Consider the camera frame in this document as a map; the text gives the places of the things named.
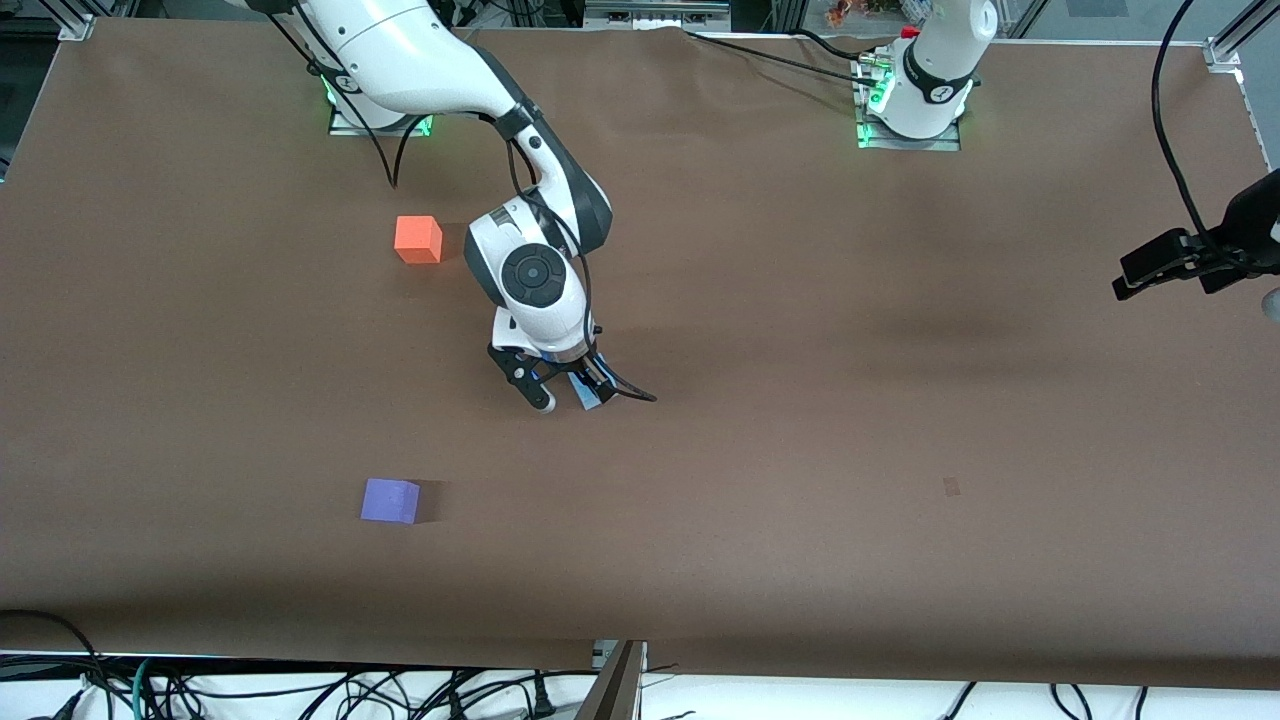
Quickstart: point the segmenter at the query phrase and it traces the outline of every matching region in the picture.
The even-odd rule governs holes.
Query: black cable
[[[827,42],[818,33],[815,33],[813,31],[808,31],[808,29],[805,29],[803,27],[797,27],[797,28],[792,29],[791,32],[788,32],[787,35],[800,35],[800,36],[808,37],[809,40],[817,42],[818,47],[822,47],[823,50],[826,50],[827,53],[831,53],[832,55],[835,55],[837,58],[844,58],[845,60],[852,60],[852,61],[856,63],[858,61],[858,56],[860,55],[860,53],[845,53],[840,47],[836,47],[835,45]]]
[[[67,702],[54,712],[52,720],[72,720],[76,715],[76,706],[79,705],[79,698],[84,696],[84,691],[76,691],[76,694],[67,698]]]
[[[0,610],[0,620],[5,618],[29,618],[33,620],[44,620],[46,623],[52,623],[55,625],[59,625],[64,630],[76,635],[76,641],[81,643],[81,646],[84,648],[84,652],[92,661],[93,670],[97,673],[99,679],[102,682],[104,685],[110,685],[110,679],[106,674],[106,670],[102,667],[102,661],[99,657],[97,651],[93,650],[93,644],[88,642],[88,638],[84,635],[84,633],[82,633],[79,628],[73,625],[70,620],[60,615],[54,615],[52,612],[45,612],[42,610],[23,610],[23,609]],[[108,696],[106,696],[106,716],[108,720],[114,720],[115,717],[115,702],[111,700],[110,689],[108,689]]]
[[[969,700],[969,693],[978,687],[977,680],[965,683],[964,689],[956,697],[956,701],[951,703],[951,711],[942,716],[942,720],[955,720],[956,715],[960,715],[960,708],[964,707],[966,700]]]
[[[422,720],[429,712],[439,707],[448,698],[451,691],[457,691],[479,675],[480,670],[454,670],[448,682],[443,683],[435,689],[434,693],[431,693],[430,697],[424,700],[422,705],[410,714],[407,720]]]
[[[1178,32],[1178,26],[1181,24],[1183,18],[1187,15],[1187,10],[1190,9],[1192,3],[1196,0],[1184,0],[1178,12],[1174,13],[1172,22],[1169,23],[1169,29],[1165,31],[1164,40],[1160,41],[1160,51],[1156,53],[1156,67],[1151,73],[1151,119],[1152,124],[1156,127],[1156,140],[1160,142],[1160,151],[1165,156],[1165,163],[1169,165],[1169,172],[1174,176],[1174,183],[1178,184],[1178,195],[1183,199],[1183,205],[1187,206],[1187,213],[1192,217],[1192,224],[1196,227],[1196,234],[1199,237],[1201,242],[1206,247],[1213,251],[1224,263],[1235,268],[1236,270],[1243,270],[1252,274],[1268,274],[1280,270],[1275,266],[1261,266],[1253,263],[1242,261],[1233,258],[1210,236],[1208,229],[1204,227],[1204,220],[1201,218],[1199,209],[1196,208],[1196,200],[1192,199],[1192,191],[1187,186],[1187,178],[1183,176],[1183,169],[1178,167],[1178,159],[1174,158],[1174,149],[1169,145],[1169,136],[1165,135],[1165,119],[1160,110],[1160,77],[1165,69],[1165,55],[1169,54],[1169,45],[1174,40],[1174,33]]]
[[[293,9],[293,12],[297,13],[298,18],[302,19],[302,24],[307,26],[307,29],[311,31],[312,36],[315,36],[316,42],[319,42],[320,46],[324,47],[324,51],[328,53],[330,58],[333,58],[333,61],[334,63],[340,63],[342,60],[338,59],[338,54],[334,53],[332,47],[329,47],[329,44],[324,41],[324,37],[321,37],[320,33],[316,31],[315,26],[311,24],[311,18],[308,18],[307,14],[302,12],[302,6],[301,5],[296,6]],[[314,56],[308,55],[307,51],[303,50],[302,46],[298,45],[298,42],[296,40],[293,40],[293,36],[289,35],[289,32],[287,29],[284,29],[284,26],[280,24],[280,20],[275,19],[275,15],[271,15],[271,14],[268,14],[268,13],[264,13],[264,14],[266,15],[266,18],[269,20],[271,20],[271,24],[275,26],[275,29],[280,31],[280,35],[283,35],[284,38],[289,41],[289,45],[292,45],[293,49],[297,50],[298,54],[302,55],[302,58],[307,61],[307,69],[308,69],[308,72],[310,70],[316,70],[317,72],[319,70],[319,60],[316,60]],[[381,163],[383,163],[383,172],[387,173],[387,183],[390,184],[392,188],[394,188],[396,187],[396,178],[392,176],[390,163],[387,161],[387,152],[383,150],[383,143],[378,142],[378,136],[374,135],[374,128],[369,127],[369,123],[365,122],[365,115],[361,114],[360,108],[356,108],[356,104],[351,101],[351,99],[347,95],[347,91],[344,91],[343,88],[338,87],[338,83],[329,83],[329,87],[332,87],[334,90],[334,92],[337,92],[338,95],[342,95],[343,100],[347,101],[347,106],[351,108],[351,111],[356,114],[356,119],[360,120],[360,127],[365,129],[365,135],[369,136],[369,141],[374,143],[374,150],[378,150],[378,159],[381,160]]]
[[[552,715],[556,715],[556,706],[552,705],[552,698],[547,694],[547,680],[543,679],[541,673],[534,670],[534,711],[529,715],[529,720],[540,720]]]
[[[191,692],[191,685],[187,684],[187,679],[182,675],[174,678],[174,685],[178,688],[178,698],[182,701],[183,707],[187,708],[187,716],[192,719],[204,719],[205,716],[205,703],[200,700],[198,694]]]
[[[1076,685],[1075,683],[1071,683],[1071,689],[1075,691],[1075,697],[1080,698],[1080,706],[1084,707],[1083,720],[1093,720],[1093,711],[1089,708],[1089,701],[1084,700],[1084,691],[1082,691],[1080,685]],[[1057,683],[1048,684],[1048,694],[1053,697],[1053,703],[1062,711],[1062,715],[1066,715],[1071,720],[1082,720],[1079,715],[1068,710],[1066,705],[1062,703],[1062,698],[1057,696]]]
[[[173,678],[165,678],[164,679],[164,711],[165,711],[165,714],[169,717],[173,717],[173,696],[174,694],[177,694],[177,691],[174,691],[174,679]]]
[[[385,685],[387,683],[392,682],[392,679],[394,679],[396,675],[399,675],[399,674],[403,674],[403,670],[397,670],[397,671],[388,673],[385,678],[383,678],[381,680],[374,683],[371,687],[365,687],[364,684],[356,682],[355,685],[360,687],[360,688],[364,688],[365,692],[360,697],[355,698],[355,702],[352,702],[352,694],[351,694],[351,685],[352,685],[352,683],[344,683],[343,687],[347,689],[347,700],[343,701],[343,702],[347,702],[349,705],[347,706],[347,711],[346,712],[339,712],[337,715],[337,720],[349,720],[351,719],[351,714],[356,710],[356,707],[360,703],[362,703],[365,701],[380,702],[384,707],[387,707],[388,710],[390,710],[389,705],[387,705],[381,700],[374,698],[372,696],[374,696],[374,693],[378,692],[378,688],[380,688],[380,687]],[[396,717],[396,711],[390,710],[390,712],[392,712],[392,717]]]
[[[346,675],[343,675],[340,680],[329,684],[324,692],[321,692],[320,694],[317,694],[311,700],[311,703],[307,705],[307,707],[302,711],[301,715],[298,715],[298,720],[311,720],[311,717],[315,716],[316,711],[320,710],[320,706],[324,705],[324,701],[329,700],[329,696],[338,692],[338,688],[346,685],[347,682],[355,676],[356,676],[355,673],[347,673]]]
[[[413,135],[413,131],[417,129],[417,126],[426,118],[428,115],[413,115],[412,118],[410,118],[410,120],[412,122],[407,128],[404,128],[404,133],[401,135],[399,145],[396,146],[396,163],[394,167],[392,168],[392,187],[399,186],[399,161],[401,158],[404,156],[404,146],[408,143],[408,138],[410,136]]]
[[[525,693],[525,706],[529,708],[530,716],[532,716],[532,712],[534,712],[534,698],[529,694],[529,688],[525,687],[525,683],[529,682],[529,680],[531,680],[531,679],[532,679],[532,675],[526,676],[526,678],[520,678],[520,679],[516,679],[516,680],[498,680],[498,682],[488,683],[485,685],[480,685],[479,688],[474,688],[471,691],[467,691],[467,693],[463,697],[472,697],[472,696],[475,696],[475,700],[472,700],[471,702],[467,702],[467,703],[462,705],[456,712],[453,712],[453,714],[449,715],[448,720],[462,720],[462,717],[466,715],[466,711],[471,706],[474,706],[475,703],[480,702],[481,700],[484,700],[484,698],[486,698],[486,697],[489,697],[492,694],[497,694],[497,693],[500,693],[500,692],[511,689],[511,688],[520,688],[520,691],[522,693]]]
[[[397,685],[403,687],[403,684],[398,679],[393,680],[393,683],[396,683]],[[365,683],[362,683],[360,680],[352,680],[352,684],[358,685],[361,688],[365,688],[366,691],[370,689],[370,688],[372,688],[372,685],[366,685]],[[399,708],[403,708],[403,710],[407,710],[407,711],[412,712],[417,707],[417,705],[413,703],[412,700],[410,700],[408,692],[407,691],[401,691],[399,694],[401,694],[401,697],[397,698],[394,696],[387,694],[383,691],[376,691],[376,689],[372,691],[372,696],[374,697],[376,697],[379,700],[383,700],[385,702],[389,702],[389,703],[394,705],[396,707],[399,707]]]
[[[396,683],[396,688],[399,689],[401,697],[404,698],[404,710],[412,710],[413,707],[410,705],[408,691],[404,689],[404,683],[401,682],[399,676],[392,678],[392,682]]]
[[[1133,720],[1142,720],[1142,706],[1147,705],[1147,691],[1149,689],[1147,685],[1138,689],[1138,705],[1133,708]]]
[[[536,217],[538,211],[541,210],[552,217],[553,220],[564,231],[564,234],[573,241],[573,251],[577,255],[579,263],[582,264],[582,290],[586,293],[586,311],[582,314],[582,341],[586,342],[590,355],[595,355],[595,348],[591,342],[591,266],[586,263],[586,252],[582,252],[582,243],[579,241],[577,234],[570,229],[568,223],[559,214],[554,213],[545,202],[538,200],[536,197],[529,195],[520,187],[520,178],[516,176],[516,158],[512,154],[512,149],[520,151],[520,156],[525,159],[525,167],[529,169],[530,183],[532,183],[536,177],[534,176],[534,164],[525,155],[525,150],[516,145],[515,140],[507,141],[507,167],[511,170],[511,184],[516,188],[516,195],[522,197],[525,202],[529,202],[532,208],[532,213]],[[640,400],[644,402],[657,402],[658,397],[648,391],[644,391],[627,382],[626,378],[617,374],[613,368],[608,370],[609,379],[613,380],[613,391],[622,397],[630,397],[631,400]]]
[[[262,691],[262,692],[256,692],[256,693],[210,693],[210,692],[205,692],[205,691],[191,689],[189,687],[188,687],[188,691],[191,692],[191,694],[195,694],[195,696],[198,696],[198,697],[207,697],[207,698],[212,698],[212,700],[252,700],[252,698],[260,698],[260,697],[280,697],[280,696],[287,696],[287,694],[298,694],[298,693],[308,693],[308,692],[312,692],[312,691],[323,691],[323,689],[328,688],[333,683],[325,683],[323,685],[308,685],[308,687],[305,687],[305,688],[289,688],[287,691]]]
[[[698,35],[696,32],[689,32],[687,29],[685,31],[685,35],[687,35],[690,37],[695,37],[698,40],[701,40],[703,42],[710,42],[712,45],[719,45],[721,47],[728,47],[731,50],[737,50],[739,53],[746,53],[748,55],[755,55],[756,58],[764,58],[767,60],[773,60],[776,63],[782,63],[785,65],[791,65],[794,68],[800,68],[803,70],[810,70],[810,72],[814,72],[814,73],[818,73],[818,74],[823,74],[823,76],[838,78],[838,79],[842,79],[842,81],[846,81],[846,82],[852,82],[855,85],[863,85],[863,86],[867,86],[867,87],[874,87],[876,86],[876,81],[873,81],[872,78],[854,77],[854,76],[847,74],[847,73],[837,73],[836,70],[828,70],[826,68],[815,68],[814,65],[806,65],[804,63],[800,63],[800,61],[796,61],[796,60],[791,60],[788,58],[780,58],[778,55],[769,55],[768,53],[760,53],[759,50],[754,50],[751,47],[744,47],[741,45],[733,45],[732,42],[724,42],[723,40],[719,40],[719,38],[716,38],[716,37],[707,37],[705,35]]]

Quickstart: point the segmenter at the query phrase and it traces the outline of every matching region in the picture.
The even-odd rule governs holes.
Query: green led light
[[[329,104],[330,105],[333,105],[334,108],[337,108],[338,106],[338,99],[334,97],[334,95],[333,95],[333,86],[329,85],[329,81],[326,81],[325,78],[320,78],[320,82],[324,83],[324,96],[329,99]]]

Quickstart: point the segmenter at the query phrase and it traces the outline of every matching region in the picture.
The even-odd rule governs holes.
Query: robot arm
[[[233,1],[288,13],[285,20],[317,51],[325,72],[333,70],[326,79],[349,104],[401,119],[470,114],[493,124],[538,182],[467,232],[467,266],[498,306],[489,355],[544,413],[556,406],[544,380],[561,373],[586,393],[588,405],[613,395],[652,400],[595,352],[590,293],[568,263],[604,245],[613,220],[608,199],[493,55],[454,37],[425,0]]]
[[[893,132],[936,137],[964,113],[973,72],[996,37],[1000,15],[991,0],[934,0],[919,37],[895,40],[892,77],[869,110]]]

